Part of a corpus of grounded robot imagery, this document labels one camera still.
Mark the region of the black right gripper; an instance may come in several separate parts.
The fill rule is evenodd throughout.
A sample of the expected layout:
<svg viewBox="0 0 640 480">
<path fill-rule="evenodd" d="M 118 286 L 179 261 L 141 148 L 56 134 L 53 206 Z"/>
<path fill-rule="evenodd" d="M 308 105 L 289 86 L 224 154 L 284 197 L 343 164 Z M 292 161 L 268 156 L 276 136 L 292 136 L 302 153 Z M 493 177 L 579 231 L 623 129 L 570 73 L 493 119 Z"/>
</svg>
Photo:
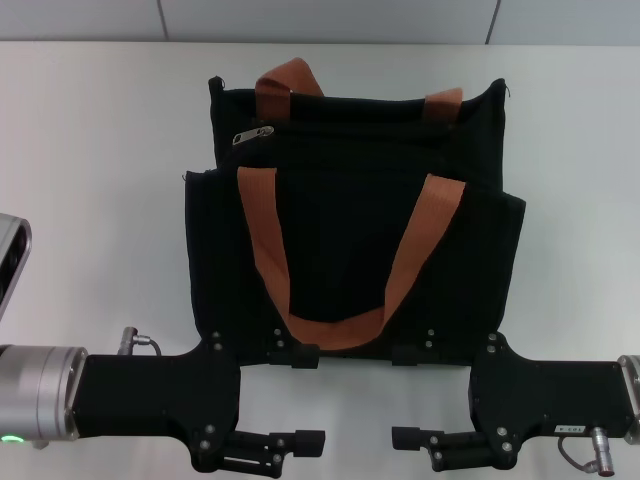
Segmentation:
<svg viewBox="0 0 640 480">
<path fill-rule="evenodd" d="M 434 471 L 511 469 L 524 442 L 539 436 L 613 438 L 630 427 L 630 396 L 614 361 L 540 361 L 516 354 L 492 333 L 475 358 L 475 341 L 428 329 L 392 346 L 394 366 L 470 366 L 471 420 L 477 432 L 447 434 L 393 427 L 395 450 L 428 451 Z"/>
</svg>

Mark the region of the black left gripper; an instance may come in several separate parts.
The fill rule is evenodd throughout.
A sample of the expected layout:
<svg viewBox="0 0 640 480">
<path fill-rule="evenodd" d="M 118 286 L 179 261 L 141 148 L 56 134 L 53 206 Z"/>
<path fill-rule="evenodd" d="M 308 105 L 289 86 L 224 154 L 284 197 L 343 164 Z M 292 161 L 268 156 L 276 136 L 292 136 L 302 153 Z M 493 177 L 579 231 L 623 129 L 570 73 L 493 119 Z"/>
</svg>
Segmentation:
<svg viewBox="0 0 640 480">
<path fill-rule="evenodd" d="M 236 352 L 201 341 L 177 356 L 90 355 L 74 399 L 81 438 L 170 437 L 189 451 L 200 473 L 239 471 L 225 457 L 239 417 L 240 366 L 317 369 L 320 349 L 274 328 Z"/>
</svg>

